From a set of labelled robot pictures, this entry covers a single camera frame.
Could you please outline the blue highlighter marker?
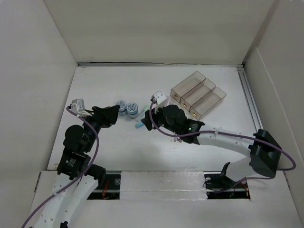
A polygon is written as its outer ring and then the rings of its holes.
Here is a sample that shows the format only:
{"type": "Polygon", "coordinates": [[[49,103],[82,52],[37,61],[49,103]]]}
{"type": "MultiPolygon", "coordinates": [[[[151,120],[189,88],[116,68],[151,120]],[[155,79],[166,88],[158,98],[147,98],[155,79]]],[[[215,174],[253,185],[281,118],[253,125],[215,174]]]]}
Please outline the blue highlighter marker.
{"type": "Polygon", "coordinates": [[[139,122],[136,123],[135,128],[139,129],[139,128],[143,127],[143,126],[144,126],[144,123],[142,121],[139,121],[139,122]]]}

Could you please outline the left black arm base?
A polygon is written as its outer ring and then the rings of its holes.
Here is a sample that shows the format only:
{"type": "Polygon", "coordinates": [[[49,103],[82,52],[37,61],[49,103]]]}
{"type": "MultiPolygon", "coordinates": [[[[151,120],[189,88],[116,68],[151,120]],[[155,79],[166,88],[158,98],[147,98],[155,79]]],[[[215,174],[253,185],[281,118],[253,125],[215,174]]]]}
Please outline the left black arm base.
{"type": "Polygon", "coordinates": [[[87,198],[88,200],[119,200],[121,172],[108,172],[103,184],[99,185],[87,198]]]}

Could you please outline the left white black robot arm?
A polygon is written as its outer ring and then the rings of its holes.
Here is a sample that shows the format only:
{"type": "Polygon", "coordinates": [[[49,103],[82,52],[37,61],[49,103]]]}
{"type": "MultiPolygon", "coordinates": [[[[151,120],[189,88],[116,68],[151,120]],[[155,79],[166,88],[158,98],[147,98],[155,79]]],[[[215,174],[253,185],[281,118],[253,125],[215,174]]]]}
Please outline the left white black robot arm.
{"type": "Polygon", "coordinates": [[[66,109],[83,125],[72,125],[65,132],[52,194],[41,204],[43,211],[34,225],[36,228],[71,227],[89,195],[106,182],[105,168],[93,163],[97,153],[92,157],[88,153],[93,147],[99,148],[100,130],[116,124],[119,106],[94,106],[86,110],[73,101],[66,109]]]}

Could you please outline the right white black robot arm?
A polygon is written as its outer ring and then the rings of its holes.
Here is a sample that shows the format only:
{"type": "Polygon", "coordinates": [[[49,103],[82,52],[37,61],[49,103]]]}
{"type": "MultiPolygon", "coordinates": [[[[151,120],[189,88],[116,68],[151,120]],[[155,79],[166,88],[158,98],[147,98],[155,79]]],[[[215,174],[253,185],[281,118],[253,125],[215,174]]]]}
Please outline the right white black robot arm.
{"type": "Polygon", "coordinates": [[[145,112],[141,122],[148,131],[158,130],[183,142],[227,149],[243,155],[243,159],[223,165],[220,174],[206,183],[213,189],[227,190],[248,179],[275,178],[282,149],[263,129],[251,135],[234,133],[189,119],[176,105],[153,108],[145,112]]]}

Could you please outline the blue tape roll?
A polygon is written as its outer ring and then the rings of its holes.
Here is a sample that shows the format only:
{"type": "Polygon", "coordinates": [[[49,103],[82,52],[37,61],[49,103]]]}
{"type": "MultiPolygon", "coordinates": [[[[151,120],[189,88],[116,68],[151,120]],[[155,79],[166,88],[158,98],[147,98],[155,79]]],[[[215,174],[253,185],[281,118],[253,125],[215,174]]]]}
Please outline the blue tape roll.
{"type": "Polygon", "coordinates": [[[127,103],[124,100],[119,100],[119,101],[116,102],[116,105],[119,105],[118,114],[120,116],[125,116],[127,114],[127,110],[126,110],[127,103]]]}
{"type": "Polygon", "coordinates": [[[129,118],[135,119],[138,115],[138,105],[134,102],[128,103],[126,111],[129,118]]]}

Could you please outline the green highlighter marker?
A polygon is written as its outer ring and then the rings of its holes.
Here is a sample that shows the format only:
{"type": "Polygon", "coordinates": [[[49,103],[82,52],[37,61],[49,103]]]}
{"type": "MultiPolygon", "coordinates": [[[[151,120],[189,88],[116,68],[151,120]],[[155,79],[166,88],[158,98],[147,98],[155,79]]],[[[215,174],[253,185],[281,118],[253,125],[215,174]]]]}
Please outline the green highlighter marker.
{"type": "Polygon", "coordinates": [[[138,114],[138,119],[141,119],[142,118],[142,116],[145,114],[145,112],[147,111],[147,109],[149,108],[149,106],[148,105],[145,105],[144,107],[143,107],[143,109],[139,112],[139,114],[138,114]]]}

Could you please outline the clear three-compartment organizer tray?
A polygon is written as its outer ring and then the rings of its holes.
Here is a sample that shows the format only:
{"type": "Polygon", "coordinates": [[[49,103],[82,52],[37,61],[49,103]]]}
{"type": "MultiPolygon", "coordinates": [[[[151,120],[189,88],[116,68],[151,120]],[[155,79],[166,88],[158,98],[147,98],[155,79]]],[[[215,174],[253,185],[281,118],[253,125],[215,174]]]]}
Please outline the clear three-compartment organizer tray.
{"type": "Polygon", "coordinates": [[[196,120],[200,120],[223,102],[227,94],[196,71],[171,89],[171,97],[196,120]]]}

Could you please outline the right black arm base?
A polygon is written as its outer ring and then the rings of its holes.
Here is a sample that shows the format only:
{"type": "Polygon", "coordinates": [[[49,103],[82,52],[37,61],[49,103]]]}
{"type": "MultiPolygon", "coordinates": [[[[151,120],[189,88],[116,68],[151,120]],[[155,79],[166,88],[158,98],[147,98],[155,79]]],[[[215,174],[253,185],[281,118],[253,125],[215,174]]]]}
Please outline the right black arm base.
{"type": "Polygon", "coordinates": [[[233,181],[226,176],[227,162],[221,172],[205,172],[203,187],[208,200],[250,199],[248,184],[245,181],[233,181]]]}

